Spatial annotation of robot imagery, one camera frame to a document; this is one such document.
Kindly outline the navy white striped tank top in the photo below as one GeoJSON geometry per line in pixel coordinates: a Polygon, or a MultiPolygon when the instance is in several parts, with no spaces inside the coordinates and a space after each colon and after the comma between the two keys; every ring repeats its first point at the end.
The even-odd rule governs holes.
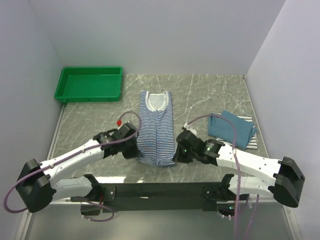
{"type": "Polygon", "coordinates": [[[153,167],[170,167],[175,164],[173,101],[170,91],[162,93],[140,92],[140,129],[136,160],[153,167]]]}

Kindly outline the teal tank top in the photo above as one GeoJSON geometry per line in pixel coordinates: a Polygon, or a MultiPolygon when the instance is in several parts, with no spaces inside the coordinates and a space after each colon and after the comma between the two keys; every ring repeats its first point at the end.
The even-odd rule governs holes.
{"type": "Polygon", "coordinates": [[[245,149],[257,132],[254,123],[242,119],[226,110],[224,110],[220,116],[222,118],[215,116],[208,118],[207,134],[232,144],[234,140],[234,128],[229,123],[231,122],[236,130],[235,146],[240,149],[245,149]]]}

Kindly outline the black white striped tank top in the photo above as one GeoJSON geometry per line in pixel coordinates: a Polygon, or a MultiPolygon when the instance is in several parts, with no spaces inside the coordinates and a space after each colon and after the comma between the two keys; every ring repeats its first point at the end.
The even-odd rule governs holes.
{"type": "MultiPolygon", "coordinates": [[[[237,117],[240,117],[240,118],[242,118],[242,119],[244,119],[244,120],[246,120],[248,122],[254,123],[253,122],[253,118],[251,116],[240,116],[240,115],[237,115],[237,117]]],[[[248,146],[245,149],[250,149],[250,148],[257,149],[258,148],[256,134],[252,137],[252,139],[250,140],[248,146]]]]}

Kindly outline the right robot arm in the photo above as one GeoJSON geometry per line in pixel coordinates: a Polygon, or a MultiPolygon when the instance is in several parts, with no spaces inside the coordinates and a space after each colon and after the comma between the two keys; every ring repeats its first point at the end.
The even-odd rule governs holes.
{"type": "Polygon", "coordinates": [[[178,135],[176,142],[174,158],[177,162],[197,160],[246,174],[225,175],[219,187],[222,198],[230,200],[235,195],[262,195],[273,197],[284,206],[298,207],[305,176],[292,158],[261,157],[215,139],[203,141],[186,129],[178,135]]]}

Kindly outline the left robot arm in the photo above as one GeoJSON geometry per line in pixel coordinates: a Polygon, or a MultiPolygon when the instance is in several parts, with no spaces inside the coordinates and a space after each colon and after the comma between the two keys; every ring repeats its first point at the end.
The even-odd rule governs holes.
{"type": "Polygon", "coordinates": [[[80,147],[53,159],[38,163],[35,159],[24,164],[16,190],[26,209],[36,213],[52,201],[63,198],[85,198],[88,201],[107,199],[104,188],[92,174],[67,178],[88,164],[122,153],[125,159],[139,154],[137,128],[126,122],[118,128],[98,133],[80,147]]]}

